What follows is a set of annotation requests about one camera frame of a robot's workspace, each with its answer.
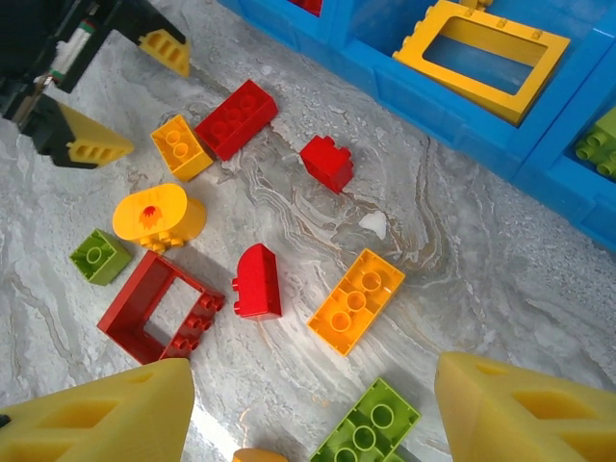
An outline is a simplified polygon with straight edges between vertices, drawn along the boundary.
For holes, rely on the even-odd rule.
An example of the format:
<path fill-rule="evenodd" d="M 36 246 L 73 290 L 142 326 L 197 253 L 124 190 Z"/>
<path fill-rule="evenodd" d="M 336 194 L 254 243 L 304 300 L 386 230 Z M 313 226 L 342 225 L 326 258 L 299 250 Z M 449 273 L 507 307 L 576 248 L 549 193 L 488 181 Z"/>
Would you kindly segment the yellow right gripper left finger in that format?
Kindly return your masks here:
<path fill-rule="evenodd" d="M 193 403 L 189 361 L 157 361 L 3 408 L 1 458 L 178 461 Z"/>

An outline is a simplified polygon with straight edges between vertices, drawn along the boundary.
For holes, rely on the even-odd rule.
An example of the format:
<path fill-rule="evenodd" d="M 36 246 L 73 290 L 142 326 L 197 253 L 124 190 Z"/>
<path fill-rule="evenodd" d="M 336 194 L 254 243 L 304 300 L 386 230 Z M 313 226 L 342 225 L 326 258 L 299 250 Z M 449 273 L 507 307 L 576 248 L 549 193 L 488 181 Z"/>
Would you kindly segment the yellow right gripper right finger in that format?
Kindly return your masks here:
<path fill-rule="evenodd" d="M 464 352 L 444 352 L 435 396 L 456 461 L 612 461 L 615 395 Z"/>

